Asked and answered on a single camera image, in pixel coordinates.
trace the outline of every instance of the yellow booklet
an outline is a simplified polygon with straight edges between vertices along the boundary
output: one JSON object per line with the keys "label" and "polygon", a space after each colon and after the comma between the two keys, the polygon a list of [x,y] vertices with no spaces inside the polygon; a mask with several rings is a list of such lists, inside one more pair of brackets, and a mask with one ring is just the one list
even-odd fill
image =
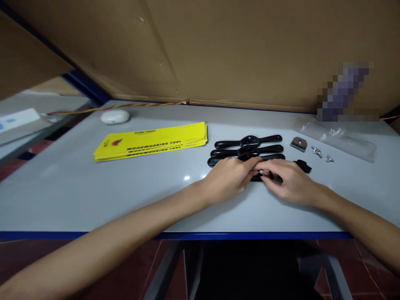
{"label": "yellow booklet", "polygon": [[204,122],[128,133],[111,133],[102,141],[94,155],[106,157],[128,151],[167,148],[204,139],[207,139],[207,126]]}
{"label": "yellow booklet", "polygon": [[143,155],[141,153],[147,153],[147,154],[161,153],[161,152],[167,152],[167,150],[164,150],[164,149],[169,149],[169,148],[173,148],[174,150],[186,149],[186,148],[191,148],[191,147],[197,147],[198,144],[200,144],[200,146],[202,146],[206,142],[207,142],[207,136],[204,139],[185,143],[185,144],[173,144],[173,145],[168,145],[168,146],[146,148],[146,149],[136,149],[136,150],[126,151],[126,152],[107,154],[107,155],[96,155],[95,158],[96,159],[115,158],[115,157],[119,157],[119,156],[123,156],[123,155],[132,157],[132,156],[139,156],[138,154]]}
{"label": "yellow booklet", "polygon": [[145,150],[140,153],[131,153],[131,154],[123,154],[122,153],[122,155],[115,156],[115,157],[101,158],[101,157],[96,156],[94,158],[94,161],[100,162],[100,161],[108,161],[108,160],[118,160],[118,159],[123,159],[123,158],[132,158],[132,157],[143,156],[143,155],[151,155],[151,154],[199,147],[199,146],[203,146],[205,144],[206,144],[206,141],[200,141],[200,142],[192,142],[192,143],[184,144],[184,145],[175,145],[175,146],[168,147],[168,148],[148,149],[148,150]]}

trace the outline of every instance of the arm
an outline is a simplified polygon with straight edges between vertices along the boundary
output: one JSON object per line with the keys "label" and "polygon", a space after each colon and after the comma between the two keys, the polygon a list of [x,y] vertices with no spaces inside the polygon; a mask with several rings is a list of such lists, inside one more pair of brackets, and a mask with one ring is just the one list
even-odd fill
{"label": "arm", "polygon": [[282,185],[262,176],[265,185],[288,201],[323,210],[357,238],[382,264],[400,275],[400,228],[376,214],[346,200],[328,187],[312,181],[294,162],[268,160],[255,170],[271,171]]}
{"label": "arm", "polygon": [[0,299],[64,299],[95,282],[172,224],[242,192],[261,159],[225,159],[198,182],[61,247],[0,287]]}

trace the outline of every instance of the forearm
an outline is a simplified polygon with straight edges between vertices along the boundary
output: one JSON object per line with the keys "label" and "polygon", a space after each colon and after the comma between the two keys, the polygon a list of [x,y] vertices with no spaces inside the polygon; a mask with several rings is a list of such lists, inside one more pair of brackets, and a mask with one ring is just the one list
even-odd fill
{"label": "forearm", "polygon": [[0,287],[2,299],[63,299],[124,261],[141,243],[205,208],[197,183],[118,218],[22,270]]}
{"label": "forearm", "polygon": [[383,265],[400,275],[400,228],[334,192],[315,205],[332,216]]}

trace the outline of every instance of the table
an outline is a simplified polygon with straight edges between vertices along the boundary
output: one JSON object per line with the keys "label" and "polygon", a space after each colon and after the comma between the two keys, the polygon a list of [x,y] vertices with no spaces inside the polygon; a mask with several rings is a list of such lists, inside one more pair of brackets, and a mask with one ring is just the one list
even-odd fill
{"label": "table", "polygon": [[[110,101],[105,106],[126,103]],[[400,225],[400,137],[384,122],[352,124],[377,145],[374,164],[353,157],[292,128],[300,114],[193,105],[124,108],[129,122],[106,125],[96,112],[0,183],[0,238],[75,238],[127,212],[168,196],[210,171],[218,140],[280,134],[288,160],[302,159],[310,177],[350,201]],[[148,130],[205,121],[206,146],[94,162],[109,133]],[[305,153],[289,146],[296,136]],[[329,154],[326,163],[311,146]],[[251,182],[232,201],[210,207],[168,228],[165,239],[345,238],[350,235],[322,212],[280,200],[261,182]]]}
{"label": "table", "polygon": [[[27,108],[34,108],[38,113],[50,113],[57,110],[79,110],[91,108],[89,100],[85,97],[67,97],[53,93],[19,93],[8,99],[0,101],[0,115],[8,115]],[[24,136],[4,145],[0,145],[0,165],[24,153],[30,146],[44,139],[52,132],[75,118],[76,115],[63,117],[59,122],[41,131]]]}

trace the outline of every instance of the wire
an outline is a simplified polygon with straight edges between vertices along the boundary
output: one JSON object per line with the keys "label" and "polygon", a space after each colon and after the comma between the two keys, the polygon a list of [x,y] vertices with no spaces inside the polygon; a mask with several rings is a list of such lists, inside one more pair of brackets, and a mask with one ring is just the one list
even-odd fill
{"label": "wire", "polygon": [[392,117],[388,117],[388,118],[379,118],[380,120],[388,120],[388,119],[393,119],[393,118],[397,118],[400,117],[400,115],[397,116],[392,116]]}
{"label": "wire", "polygon": [[380,294],[382,295],[383,299],[386,300],[386,297],[383,295],[382,291],[380,290],[380,288],[378,287],[378,285],[376,284],[375,280],[372,278],[370,271],[368,270],[367,265],[364,262],[363,256],[361,255],[360,249],[357,246],[357,243],[355,242],[355,239],[353,239],[353,242],[355,244],[355,247],[357,248],[358,254],[360,255],[360,258],[364,264],[364,267],[367,269],[368,275],[370,276],[372,282],[375,284],[376,288],[378,289],[378,291],[380,292]]}
{"label": "wire", "polygon": [[118,105],[113,105],[110,107],[99,107],[99,108],[92,108],[92,109],[86,109],[86,110],[76,110],[72,112],[66,112],[66,111],[55,111],[55,112],[49,112],[48,115],[74,115],[74,114],[80,114],[80,113],[91,113],[93,111],[98,111],[98,110],[110,110],[113,108],[120,108],[124,106],[166,106],[166,105],[178,105],[178,104],[198,104],[198,105],[203,105],[200,102],[197,101],[192,101],[192,100],[186,100],[182,102],[170,102],[170,103],[128,103],[128,104],[118,104]]}

